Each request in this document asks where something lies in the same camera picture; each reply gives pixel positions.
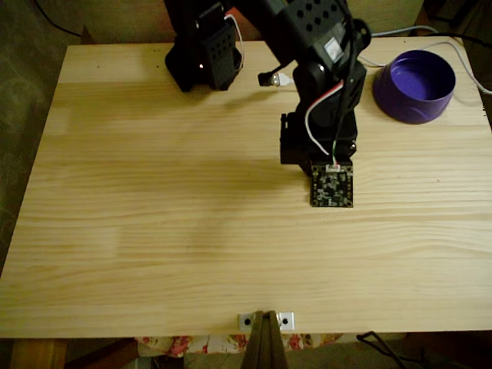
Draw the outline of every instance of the small connector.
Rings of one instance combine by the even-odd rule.
[[[294,80],[285,73],[260,73],[258,75],[260,86],[277,86],[284,87],[294,83]]]

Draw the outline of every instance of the red wire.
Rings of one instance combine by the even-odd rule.
[[[335,90],[335,89],[337,89],[337,88],[339,88],[340,86],[343,86],[343,85],[344,85],[344,80],[342,79],[335,86],[333,86],[328,91],[326,91],[322,96],[320,96],[319,98],[317,98],[316,100],[314,100],[314,102],[309,106],[309,108],[311,108],[312,106],[316,105],[319,101],[323,100],[323,98],[325,98],[327,95],[331,94],[333,92],[333,90]]]

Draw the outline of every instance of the floral fabric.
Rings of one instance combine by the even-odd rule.
[[[282,334],[286,351],[302,350],[331,344],[341,334]],[[249,335],[136,337],[143,345],[141,356],[168,355],[182,357],[185,353],[215,354],[240,353],[246,349]]]

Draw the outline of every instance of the black cable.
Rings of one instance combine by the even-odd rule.
[[[372,342],[370,341],[367,341],[365,340],[365,338],[369,337],[369,336],[373,336],[374,338],[376,338],[377,342],[379,342],[379,344],[381,346],[384,347],[384,349],[386,350],[383,351],[381,350],[378,346],[376,346],[375,344],[373,344]],[[388,344],[381,338],[379,337],[379,335],[373,331],[371,332],[367,332],[365,334],[358,334],[356,336],[356,338],[360,341],[360,342],[363,342],[365,344],[368,344],[370,345],[371,347],[375,348],[378,352],[380,352],[381,354],[385,355],[385,356],[390,356],[393,358],[393,360],[398,364],[398,366],[401,368],[401,369],[407,369],[407,366],[404,364],[404,360],[405,361],[409,361],[409,362],[413,362],[413,363],[416,363],[416,364],[420,364],[419,361],[412,361],[412,359],[407,359],[406,357],[400,357],[398,355],[395,354],[395,352],[391,349],[391,347],[388,346]]]
[[[36,6],[38,7],[39,11],[41,12],[41,14],[43,14],[43,17],[45,17],[45,19],[53,26],[53,27],[56,27],[58,28],[60,31],[63,31],[63,32],[67,32],[69,33],[70,35],[74,35],[74,36],[77,36],[77,37],[82,37],[81,34],[79,33],[75,33],[75,32],[72,32],[72,31],[69,31],[68,29],[66,28],[63,28],[63,27],[60,27],[59,25],[57,25],[56,23],[54,23],[49,17],[48,15],[45,13],[45,11],[43,10],[43,8],[40,6],[40,4],[38,3],[38,0],[34,0],[34,3],[36,4]]]
[[[347,77],[345,78],[344,81],[344,88],[341,91],[340,94],[340,100],[338,103],[338,110],[337,113],[335,114],[335,121],[337,122],[337,130],[335,132],[334,140],[338,139],[338,136],[341,133],[341,129],[344,123],[344,113],[345,110],[347,110],[347,101],[348,101],[348,93],[349,93],[349,84],[351,83],[350,78],[352,76],[352,73],[354,71],[355,67],[355,62],[357,60],[357,55],[355,52],[355,42],[356,42],[356,30],[354,26],[354,19],[352,18],[352,15],[348,16],[347,24],[350,27],[350,48],[351,48],[351,54],[349,57],[348,61],[348,70],[347,70]]]
[[[387,353],[386,351],[382,350],[380,347],[378,347],[376,344],[366,340],[365,338],[363,338],[363,335],[358,335],[356,336],[357,339],[362,342],[363,344],[366,344],[368,346],[371,346],[373,349],[375,349],[377,352],[379,352],[380,354],[384,355],[384,356],[388,356],[388,357],[391,357],[391,354]],[[421,355],[421,359],[410,359],[409,357],[405,357],[405,356],[400,356],[398,355],[398,357],[400,358],[400,360],[402,361],[406,361],[408,363],[413,363],[413,364],[419,364],[419,365],[422,365],[424,363],[424,353],[422,353]]]
[[[484,46],[485,48],[492,48],[492,44],[489,42],[486,42],[480,38],[473,37],[473,36],[468,36],[468,35],[460,35],[459,33],[452,33],[452,32],[438,32],[438,33],[430,33],[426,35],[426,37],[429,36],[448,36],[448,37],[457,37],[461,38],[462,40],[467,40],[467,41],[472,41],[476,42],[479,45]]]

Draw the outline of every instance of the white wire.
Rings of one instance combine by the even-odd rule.
[[[373,33],[371,35],[371,37],[382,37],[382,36],[387,36],[387,35],[394,35],[396,33],[403,33],[406,31],[411,31],[413,29],[427,29],[428,31],[431,31],[433,33],[439,33],[439,31],[437,29],[435,29],[434,27],[430,27],[428,25],[412,25],[411,27],[394,29],[393,31],[376,32],[376,33]]]
[[[381,63],[377,63],[375,61],[371,61],[369,60],[368,58],[366,58],[365,56],[363,55],[359,55],[359,58],[361,58],[362,60],[364,60],[366,63],[369,63],[371,65],[369,65],[370,67],[385,67],[386,65],[385,64],[381,64]]]
[[[475,78],[475,75],[474,73],[471,71],[470,67],[468,67],[468,64],[467,62],[465,61],[463,55],[461,54],[460,52],[460,49],[452,42],[449,42],[449,41],[441,41],[441,42],[436,42],[435,44],[430,44],[430,45],[427,45],[427,46],[424,46],[423,48],[421,48],[421,50],[425,50],[426,48],[431,48],[433,46],[436,46],[436,45],[449,45],[451,47],[453,47],[453,49],[455,50],[455,52],[458,54],[458,57],[460,58],[460,61],[461,61],[461,64],[463,64],[464,66],[464,70],[467,71],[467,74],[468,76],[470,77],[470,79],[473,81],[473,83],[478,87],[478,89],[480,91],[482,91],[485,95],[492,95],[492,91],[491,90],[487,90],[476,78]],[[384,67],[385,64],[379,64],[379,63],[376,63],[374,61],[371,61],[369,59],[367,59],[366,57],[362,56],[362,55],[359,55],[359,58],[361,58],[362,60],[364,60],[365,62],[367,63],[370,63],[372,66],[375,66],[375,67]]]
[[[492,91],[491,90],[487,90],[474,76],[474,73],[471,71],[471,69],[468,67],[468,64],[467,62],[464,60],[464,57],[463,55],[460,53],[460,50],[456,47],[455,44],[453,44],[452,42],[449,42],[449,41],[442,41],[442,42],[436,42],[435,44],[431,44],[431,45],[427,45],[425,47],[423,47],[421,50],[424,50],[426,48],[431,48],[432,46],[435,46],[435,45],[450,45],[453,47],[453,49],[455,50],[455,52],[458,54],[458,56],[460,57],[460,60],[461,60],[461,64],[463,64],[464,66],[464,69],[465,71],[467,71],[468,75],[470,76],[471,80],[474,82],[475,85],[477,85],[478,89],[480,91],[482,91],[484,94],[486,95],[492,95]]]
[[[241,63],[239,65],[239,69],[242,69],[244,65],[244,43],[243,43],[243,36],[241,34],[241,30],[239,29],[238,21],[232,14],[227,14],[224,17],[224,19],[232,19],[234,25],[236,26],[236,31],[238,32],[238,36],[239,36],[239,43],[241,44]]]
[[[330,96],[336,94],[338,91],[340,91],[344,87],[344,82],[340,81],[338,85],[334,86],[330,91],[328,91],[325,95],[321,96],[318,100],[313,102],[309,108],[307,108],[306,115],[304,116],[304,124],[306,125],[306,132],[311,141],[313,141],[316,146],[320,148],[320,150],[325,153],[327,156],[330,156],[330,153],[324,149],[324,147],[319,143],[319,141],[314,138],[313,134],[311,133],[311,130],[309,128],[309,114],[313,111],[314,108],[316,108],[321,102],[329,98]]]

